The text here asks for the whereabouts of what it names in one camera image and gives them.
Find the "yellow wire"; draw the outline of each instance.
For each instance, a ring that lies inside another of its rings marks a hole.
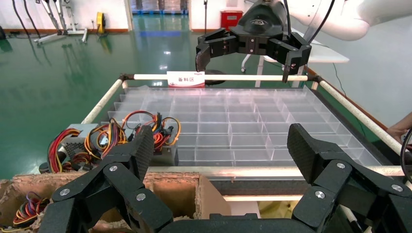
[[[1,229],[1,232],[18,232],[18,231],[24,231],[24,230],[27,230],[27,229],[29,229],[30,227],[25,227],[25,228],[18,228],[18,229],[14,229],[14,230],[5,230],[5,229],[3,229],[3,228],[1,228],[0,227],[0,229]]]
[[[14,220],[13,220],[13,224],[15,224],[15,225],[22,224],[22,223],[28,222],[28,221],[30,221],[30,220],[33,220],[35,217],[37,217],[37,215],[32,216],[32,217],[30,217],[30,218],[28,218],[28,219],[26,219],[26,220],[24,220],[24,221],[14,222]]]

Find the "yellow object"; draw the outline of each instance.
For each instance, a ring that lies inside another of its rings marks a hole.
[[[104,28],[106,27],[106,19],[104,18],[104,13],[98,12],[96,18],[97,33],[103,34]]]
[[[261,218],[291,218],[299,201],[259,201]]]

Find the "metal stand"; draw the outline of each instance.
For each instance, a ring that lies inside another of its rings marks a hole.
[[[66,28],[66,22],[65,22],[65,19],[63,17],[63,8],[62,8],[61,0],[58,0],[58,1],[55,2],[57,12],[59,14],[60,23],[62,24],[62,28],[63,28],[63,32],[62,32],[59,28],[59,24],[57,23],[56,18],[53,15],[50,4],[46,1],[42,1],[42,3],[43,3],[44,9],[46,10],[47,14],[50,17],[50,20],[52,21],[54,27],[56,28],[57,33],[53,34],[53,35],[45,36],[45,37],[40,38],[40,39],[35,39],[34,42],[36,42],[37,44],[41,44],[43,42],[56,39],[58,36],[61,36],[61,35],[81,35],[82,34],[83,35],[82,42],[86,43],[86,41],[87,41],[87,28],[85,28],[83,30],[77,30],[76,29],[74,15],[73,15],[73,12],[72,12],[71,7],[69,5],[65,5],[65,8],[67,10],[67,15],[71,19],[71,23],[70,23],[71,31],[68,31],[67,28]]]

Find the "clear plastic organizer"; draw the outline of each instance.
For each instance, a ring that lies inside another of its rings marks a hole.
[[[181,122],[180,166],[294,166],[286,143],[300,123],[319,140],[336,143],[364,166],[379,162],[307,88],[172,89],[129,87],[108,112],[121,122],[132,111],[160,112]],[[128,126],[150,121],[133,115]],[[177,127],[173,121],[168,126]]]

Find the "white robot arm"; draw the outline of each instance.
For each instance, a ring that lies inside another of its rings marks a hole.
[[[289,0],[288,3],[292,17],[309,26],[308,30],[316,30],[331,0]],[[410,15],[412,0],[335,0],[321,31],[353,41],[364,37],[374,25]]]

